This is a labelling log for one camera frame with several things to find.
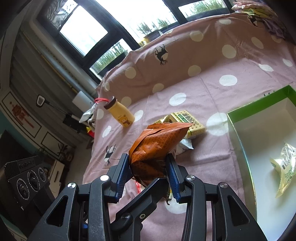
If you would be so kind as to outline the silver snack pack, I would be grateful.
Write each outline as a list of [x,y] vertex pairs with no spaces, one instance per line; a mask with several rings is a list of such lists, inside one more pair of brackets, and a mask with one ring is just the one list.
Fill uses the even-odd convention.
[[187,150],[193,150],[192,141],[190,139],[182,139],[176,147],[171,151],[171,153],[175,156],[182,154]]

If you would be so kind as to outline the black window frame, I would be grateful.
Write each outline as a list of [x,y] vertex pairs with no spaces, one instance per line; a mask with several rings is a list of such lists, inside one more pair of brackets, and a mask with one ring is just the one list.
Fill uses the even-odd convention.
[[95,82],[137,50],[233,1],[43,1],[38,23]]

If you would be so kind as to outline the green cardboard box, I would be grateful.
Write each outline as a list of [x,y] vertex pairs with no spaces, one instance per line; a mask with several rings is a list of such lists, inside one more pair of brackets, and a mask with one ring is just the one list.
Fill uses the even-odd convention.
[[245,205],[268,240],[295,240],[295,178],[276,197],[280,174],[271,159],[295,146],[295,90],[287,85],[227,114]]

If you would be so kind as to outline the white crumpled cloth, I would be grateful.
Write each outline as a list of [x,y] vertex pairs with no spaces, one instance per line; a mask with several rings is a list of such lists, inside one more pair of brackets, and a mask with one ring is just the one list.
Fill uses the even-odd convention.
[[88,120],[92,118],[95,112],[96,106],[97,106],[96,103],[93,104],[93,106],[82,115],[81,119],[79,120],[79,123],[87,123]]

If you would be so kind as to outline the pink polka dot bedsheet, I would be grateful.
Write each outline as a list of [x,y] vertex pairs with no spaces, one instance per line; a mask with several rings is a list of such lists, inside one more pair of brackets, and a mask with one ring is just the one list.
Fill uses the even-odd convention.
[[[129,52],[102,79],[99,97],[115,96],[135,120],[125,128],[97,104],[92,157],[83,181],[106,174],[144,129],[171,114],[176,122],[192,124],[184,138],[194,149],[168,154],[204,183],[228,183],[245,204],[227,114],[287,85],[295,90],[295,44],[272,36],[262,23],[255,27],[246,14],[212,16],[174,28]],[[138,196],[135,182],[132,174],[119,202],[108,205],[112,222]],[[182,240],[186,210],[169,182],[157,208],[142,222],[140,240]]]

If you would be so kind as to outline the folded clothes pile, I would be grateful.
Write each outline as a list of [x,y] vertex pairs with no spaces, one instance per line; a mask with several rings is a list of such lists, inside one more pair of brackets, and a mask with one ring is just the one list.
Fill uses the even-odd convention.
[[231,9],[237,13],[247,14],[255,27],[262,23],[269,33],[278,38],[287,39],[287,28],[278,15],[262,1],[234,1]]

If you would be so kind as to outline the yellow bear bottle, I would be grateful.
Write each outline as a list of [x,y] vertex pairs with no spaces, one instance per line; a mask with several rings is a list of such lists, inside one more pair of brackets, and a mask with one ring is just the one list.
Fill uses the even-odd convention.
[[94,100],[96,104],[105,102],[103,106],[123,127],[129,127],[133,124],[135,117],[134,115],[121,104],[115,96],[110,99],[98,97]]

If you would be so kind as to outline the green white corn snack pack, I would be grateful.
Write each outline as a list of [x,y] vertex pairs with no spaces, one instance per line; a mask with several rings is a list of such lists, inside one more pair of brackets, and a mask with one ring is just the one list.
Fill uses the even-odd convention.
[[285,143],[281,149],[280,157],[277,159],[271,158],[270,162],[280,175],[280,184],[276,193],[276,198],[278,198],[287,190],[295,175],[295,147]]

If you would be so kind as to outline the orange snack bag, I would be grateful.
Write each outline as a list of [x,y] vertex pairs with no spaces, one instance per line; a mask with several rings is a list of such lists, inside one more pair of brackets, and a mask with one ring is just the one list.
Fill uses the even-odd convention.
[[191,123],[155,123],[142,131],[130,148],[129,163],[135,180],[147,187],[165,178],[165,156],[185,137]]

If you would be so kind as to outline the gold foil snack pack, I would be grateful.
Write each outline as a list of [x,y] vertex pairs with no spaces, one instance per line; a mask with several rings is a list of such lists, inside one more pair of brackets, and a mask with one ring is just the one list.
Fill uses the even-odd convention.
[[168,114],[168,115],[164,116],[163,118],[155,121],[154,123],[174,123],[174,122],[176,122],[174,120],[174,118],[171,116],[171,114]]

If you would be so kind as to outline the white red-edged snack pack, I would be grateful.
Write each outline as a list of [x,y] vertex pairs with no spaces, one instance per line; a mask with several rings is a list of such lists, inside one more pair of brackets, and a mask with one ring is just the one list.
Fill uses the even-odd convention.
[[137,181],[135,182],[136,188],[137,188],[137,193],[140,194],[142,192],[142,185],[138,183]]

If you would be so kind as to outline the red yellow paper box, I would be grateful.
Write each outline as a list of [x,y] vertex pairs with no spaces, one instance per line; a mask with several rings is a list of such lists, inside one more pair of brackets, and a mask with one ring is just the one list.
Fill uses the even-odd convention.
[[94,132],[92,131],[92,129],[90,127],[86,127],[87,133],[89,136],[91,136],[92,138],[94,138]]

